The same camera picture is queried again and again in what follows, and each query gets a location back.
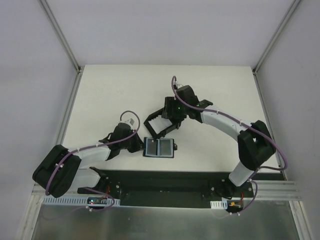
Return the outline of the black plastic card tray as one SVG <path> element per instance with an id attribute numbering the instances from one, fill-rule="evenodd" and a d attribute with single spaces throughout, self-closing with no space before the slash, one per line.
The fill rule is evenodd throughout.
<path id="1" fill-rule="evenodd" d="M 151 113 L 143 122 L 153 139 L 164 138 L 167 134 L 181 127 L 184 119 L 166 119 L 162 117 L 164 108 Z"/>

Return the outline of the black leather card holder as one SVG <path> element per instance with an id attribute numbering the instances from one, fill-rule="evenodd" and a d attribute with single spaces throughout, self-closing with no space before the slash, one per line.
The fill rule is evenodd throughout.
<path id="1" fill-rule="evenodd" d="M 178 146 L 173 138 L 144 138 L 143 156 L 147 158 L 174 158 Z"/>

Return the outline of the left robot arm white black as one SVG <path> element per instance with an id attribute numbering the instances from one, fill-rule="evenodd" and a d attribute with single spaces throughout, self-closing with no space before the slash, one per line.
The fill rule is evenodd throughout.
<path id="1" fill-rule="evenodd" d="M 61 144 L 55 145 L 35 169 L 32 179 L 54 198 L 61 197 L 70 188 L 88 187 L 94 194 L 102 194 L 106 183 L 91 168 L 95 163 L 113 159 L 121 150 L 141 151 L 144 143 L 133 126 L 132 118 L 121 121 L 107 137 L 83 148 L 70 150 Z"/>

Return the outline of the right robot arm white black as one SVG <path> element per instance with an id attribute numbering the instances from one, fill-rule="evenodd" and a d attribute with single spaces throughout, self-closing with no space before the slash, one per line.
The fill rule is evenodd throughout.
<path id="1" fill-rule="evenodd" d="M 176 89 L 176 94 L 179 97 L 167 96 L 164 99 L 161 115 L 164 119 L 184 120 L 189 117 L 215 127 L 237 142 L 239 163 L 224 181 L 214 187 L 223 198 L 237 197 L 243 191 L 243 184 L 276 152 L 264 137 L 270 137 L 266 124 L 260 120 L 242 123 L 234 116 L 222 113 L 212 102 L 200 101 L 189 85 Z"/>

